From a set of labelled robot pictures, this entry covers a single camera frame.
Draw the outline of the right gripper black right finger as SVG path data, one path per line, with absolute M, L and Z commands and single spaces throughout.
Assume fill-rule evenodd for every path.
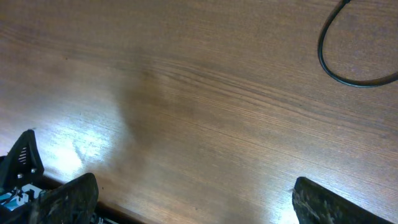
M 306 177 L 297 178 L 292 205 L 300 224 L 392 224 Z

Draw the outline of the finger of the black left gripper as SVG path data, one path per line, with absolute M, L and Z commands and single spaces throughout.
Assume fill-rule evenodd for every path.
M 1 188 L 14 189 L 39 180 L 44 173 L 35 133 L 24 131 L 6 156 L 1 156 Z

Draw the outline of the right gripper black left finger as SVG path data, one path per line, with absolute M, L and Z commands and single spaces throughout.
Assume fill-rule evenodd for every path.
M 27 184 L 1 195 L 1 223 L 90 223 L 98 196 L 97 181 L 92 173 L 52 190 Z

